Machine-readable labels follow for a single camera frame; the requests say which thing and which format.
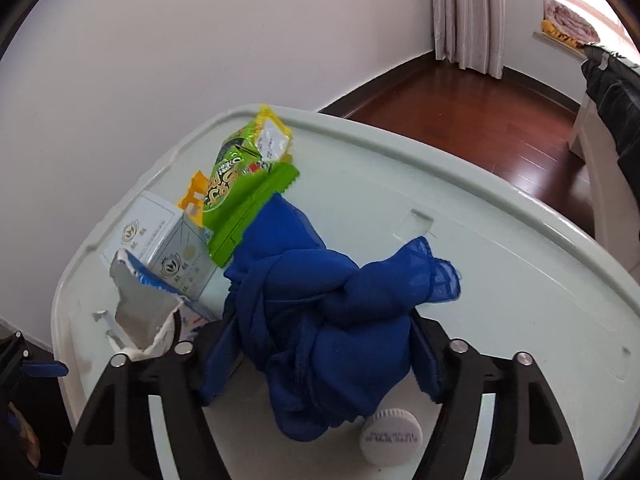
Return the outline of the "white bottle cap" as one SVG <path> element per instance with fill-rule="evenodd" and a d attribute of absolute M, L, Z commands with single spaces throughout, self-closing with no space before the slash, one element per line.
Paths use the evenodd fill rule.
<path fill-rule="evenodd" d="M 402 408 L 384 408 L 369 417 L 359 436 L 363 457 L 372 465 L 395 467 L 420 450 L 423 431 L 418 420 Z"/>

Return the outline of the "green snack packet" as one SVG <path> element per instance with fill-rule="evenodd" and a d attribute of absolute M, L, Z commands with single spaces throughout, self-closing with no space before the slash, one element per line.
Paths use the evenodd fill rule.
<path fill-rule="evenodd" d="M 267 105 L 224 141 L 209 176 L 202 222 L 212 232 L 209 257 L 220 268 L 232 259 L 262 206 L 299 176 L 290 147 L 292 131 Z"/>

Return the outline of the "left pink curtain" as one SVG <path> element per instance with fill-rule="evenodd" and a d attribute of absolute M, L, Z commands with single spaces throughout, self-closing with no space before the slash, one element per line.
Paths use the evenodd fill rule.
<path fill-rule="evenodd" d="M 432 0 L 432 10 L 436 60 L 502 77 L 506 0 Z"/>

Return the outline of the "blue cloth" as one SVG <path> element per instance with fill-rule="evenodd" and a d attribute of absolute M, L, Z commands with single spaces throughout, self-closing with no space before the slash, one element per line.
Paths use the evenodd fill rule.
<path fill-rule="evenodd" d="M 235 359 L 265 376 L 279 429 L 300 442 L 372 415 L 413 374 L 413 309 L 461 292 L 456 268 L 424 237 L 360 266 L 280 195 L 245 230 L 226 278 Z"/>

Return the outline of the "white grey cardboard box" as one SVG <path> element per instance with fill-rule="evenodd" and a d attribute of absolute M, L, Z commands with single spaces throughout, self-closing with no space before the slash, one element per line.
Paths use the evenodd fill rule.
<path fill-rule="evenodd" d="M 101 258 L 109 266 L 126 249 L 163 281 L 198 299 L 215 272 L 206 231 L 182 209 L 150 192 L 141 193 L 107 237 Z"/>

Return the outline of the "white bed frame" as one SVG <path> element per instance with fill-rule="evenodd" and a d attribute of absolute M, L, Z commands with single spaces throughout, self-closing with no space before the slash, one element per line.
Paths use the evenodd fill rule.
<path fill-rule="evenodd" d="M 630 274 L 634 274 L 639 270 L 638 204 L 617 165 L 612 134 L 587 93 L 580 103 L 568 146 L 587 167 L 594 238 Z"/>

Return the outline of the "yellow item on windowsill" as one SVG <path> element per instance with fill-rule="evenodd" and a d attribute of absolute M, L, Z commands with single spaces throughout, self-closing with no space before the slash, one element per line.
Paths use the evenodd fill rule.
<path fill-rule="evenodd" d="M 559 24 L 554 21 L 544 18 L 541 21 L 541 31 L 551 37 L 552 39 L 559 41 L 561 44 L 565 44 L 572 49 L 581 49 L 584 44 L 584 38 L 582 38 L 582 30 L 574 26 L 567 24 Z"/>

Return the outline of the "folded pink blanket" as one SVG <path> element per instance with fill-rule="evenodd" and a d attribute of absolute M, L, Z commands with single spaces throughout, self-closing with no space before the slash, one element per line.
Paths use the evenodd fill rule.
<path fill-rule="evenodd" d="M 555 23 L 580 28 L 585 44 L 598 44 L 600 42 L 600 36 L 596 29 L 582 16 L 570 10 L 570 8 L 564 6 L 564 4 L 559 1 L 547 0 L 546 7 L 544 8 L 544 18 L 554 21 Z"/>

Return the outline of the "yellow plastic piece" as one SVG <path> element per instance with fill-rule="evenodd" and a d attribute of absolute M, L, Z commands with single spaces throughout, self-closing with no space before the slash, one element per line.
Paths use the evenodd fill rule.
<path fill-rule="evenodd" d="M 204 198 L 209 186 L 208 177 L 197 171 L 191 178 L 190 185 L 177 206 L 200 228 L 203 224 Z"/>

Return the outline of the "torn blue white carton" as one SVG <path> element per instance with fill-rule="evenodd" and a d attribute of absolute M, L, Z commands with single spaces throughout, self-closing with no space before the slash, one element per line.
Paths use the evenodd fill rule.
<path fill-rule="evenodd" d="M 92 317 L 114 351 L 131 361 L 158 358 L 180 341 L 192 342 L 206 324 L 222 318 L 164 282 L 126 249 L 114 255 L 110 277 L 118 292 L 115 310 L 99 310 Z"/>

